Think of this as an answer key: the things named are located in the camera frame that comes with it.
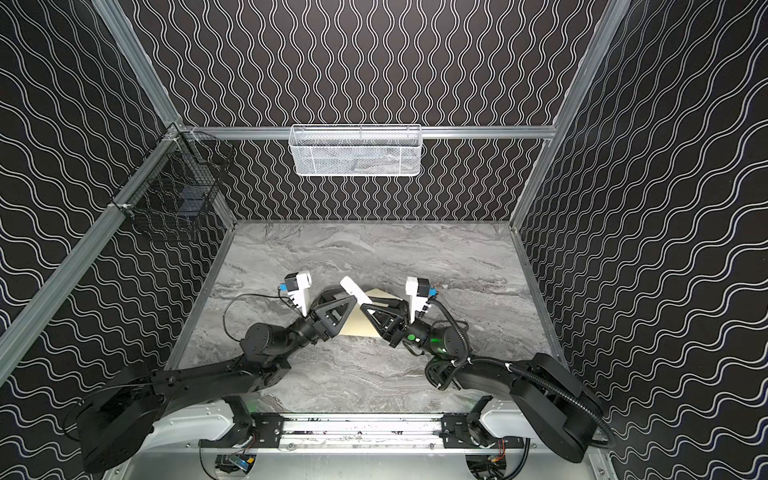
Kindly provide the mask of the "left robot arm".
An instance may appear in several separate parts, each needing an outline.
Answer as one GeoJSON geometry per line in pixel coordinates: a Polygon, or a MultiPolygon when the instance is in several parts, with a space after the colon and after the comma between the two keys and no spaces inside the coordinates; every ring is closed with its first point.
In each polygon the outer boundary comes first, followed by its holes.
{"type": "Polygon", "coordinates": [[[162,418],[190,406],[255,393],[279,383],[289,358],[342,330],[357,300],[317,297],[287,327],[252,324],[232,359],[181,370],[127,367],[83,399],[75,416],[83,470],[100,474],[136,454],[162,418]]]}

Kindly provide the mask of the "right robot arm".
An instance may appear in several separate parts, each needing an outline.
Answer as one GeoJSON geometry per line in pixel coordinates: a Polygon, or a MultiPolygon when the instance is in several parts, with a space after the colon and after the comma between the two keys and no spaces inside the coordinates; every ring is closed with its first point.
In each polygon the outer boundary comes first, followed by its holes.
{"type": "Polygon", "coordinates": [[[538,353],[511,361],[477,355],[466,322],[434,297],[426,305],[442,319],[429,324],[412,318],[406,301],[376,297],[361,311],[391,347],[404,345],[414,356],[431,356],[424,375],[432,387],[478,390],[513,401],[536,436],[561,458],[576,463],[590,447],[616,446],[616,434],[595,395],[553,357],[538,353]]]}

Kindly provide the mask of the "white glue stick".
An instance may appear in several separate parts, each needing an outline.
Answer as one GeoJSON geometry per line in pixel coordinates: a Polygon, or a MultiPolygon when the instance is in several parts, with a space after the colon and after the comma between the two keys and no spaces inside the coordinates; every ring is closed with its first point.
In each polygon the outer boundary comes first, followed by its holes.
{"type": "Polygon", "coordinates": [[[359,306],[372,304],[371,298],[362,290],[362,288],[349,276],[343,277],[340,282],[343,290],[351,295],[359,306]]]}

